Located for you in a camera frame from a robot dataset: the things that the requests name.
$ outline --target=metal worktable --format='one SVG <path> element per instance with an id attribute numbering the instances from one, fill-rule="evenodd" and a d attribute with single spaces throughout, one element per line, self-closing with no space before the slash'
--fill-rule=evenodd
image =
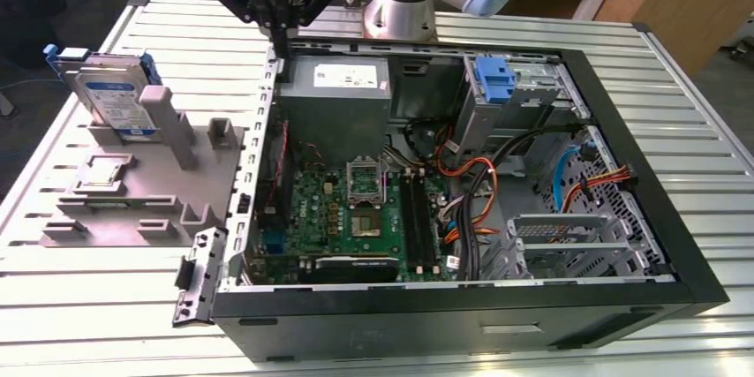
<path id="1" fill-rule="evenodd" d="M 358 12 L 331 8 L 303 33 L 359 36 L 359 22 Z M 0 207 L 2 375 L 350 375 L 354 368 L 394 375 L 493 375 L 501 368 L 526 376 L 754 374 L 754 161 L 654 36 L 628 24 L 447 13 L 438 14 L 438 33 L 441 41 L 585 51 L 730 303 L 596 351 L 253 364 L 218 327 L 171 328 L 186 248 L 35 245 L 94 144 L 83 128 L 90 116 L 72 96 Z M 262 102 L 267 45 L 214 1 L 133 0 L 102 50 L 147 48 L 190 120 L 230 117 L 245 125 Z"/>

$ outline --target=power supply label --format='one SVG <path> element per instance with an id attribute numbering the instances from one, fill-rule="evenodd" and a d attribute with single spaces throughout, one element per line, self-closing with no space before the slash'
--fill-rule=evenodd
<path id="1" fill-rule="evenodd" d="M 143 140 L 155 133 L 155 123 L 138 102 L 133 84 L 88 82 L 86 88 L 96 110 L 123 139 Z"/>
<path id="2" fill-rule="evenodd" d="M 378 88 L 374 65 L 319 64 L 315 66 L 315 87 Z"/>

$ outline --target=metal bracket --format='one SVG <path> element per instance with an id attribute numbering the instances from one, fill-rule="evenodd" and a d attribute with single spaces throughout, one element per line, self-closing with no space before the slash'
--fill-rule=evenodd
<path id="1" fill-rule="evenodd" d="M 174 327 L 214 325 L 210 318 L 217 286 L 223 267 L 227 229 L 214 227 L 199 231 L 191 253 L 181 260 L 177 287 L 181 289 L 174 314 Z"/>

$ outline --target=floor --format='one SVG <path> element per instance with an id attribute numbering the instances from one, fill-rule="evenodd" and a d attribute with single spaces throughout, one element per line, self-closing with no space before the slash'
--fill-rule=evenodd
<path id="1" fill-rule="evenodd" d="M 51 19 L 62 44 L 98 49 L 127 0 L 67 0 L 64 13 Z M 19 69 L 0 57 L 0 87 L 26 79 L 51 79 L 42 67 Z M 749 150 L 754 150 L 754 68 L 733 62 L 720 52 L 696 78 L 700 90 Z M 63 106 L 63 84 L 30 83 L 0 89 L 18 107 L 12 119 L 0 119 L 0 200 L 15 182 L 47 127 Z"/>

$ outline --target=ram slot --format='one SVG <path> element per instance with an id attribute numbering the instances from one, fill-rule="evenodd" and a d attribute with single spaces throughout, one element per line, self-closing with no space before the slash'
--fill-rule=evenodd
<path id="1" fill-rule="evenodd" d="M 425 269 L 431 269 L 435 265 L 435 234 L 430 227 L 431 220 L 429 216 L 429 197 L 425 188 L 425 178 L 414 176 L 413 182 L 414 197 L 414 223 L 417 225 L 417 235 L 421 246 L 421 262 Z"/>
<path id="2" fill-rule="evenodd" d="M 409 269 L 431 269 L 435 265 L 435 244 L 429 218 L 429 199 L 421 176 L 401 178 L 401 213 L 406 238 Z"/>
<path id="3" fill-rule="evenodd" d="M 419 244 L 417 216 L 414 215 L 414 196 L 411 195 L 413 179 L 413 176 L 401 177 L 401 215 L 403 218 L 403 238 L 406 240 L 407 267 L 411 270 L 422 265 L 422 246 Z"/>

